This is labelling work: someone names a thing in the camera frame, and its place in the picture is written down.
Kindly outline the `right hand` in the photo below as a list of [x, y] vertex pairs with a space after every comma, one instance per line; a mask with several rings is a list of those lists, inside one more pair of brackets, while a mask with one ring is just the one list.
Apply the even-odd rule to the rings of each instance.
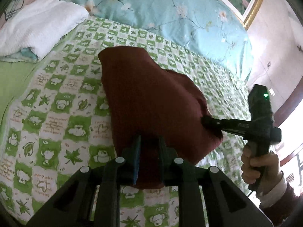
[[265, 195], [277, 186], [283, 178], [283, 173], [280, 169], [279, 157], [275, 153], [270, 152], [257, 157], [253, 155], [255, 147], [254, 142], [247, 142], [243, 147], [242, 178], [249, 185], [259, 181], [257, 193]]

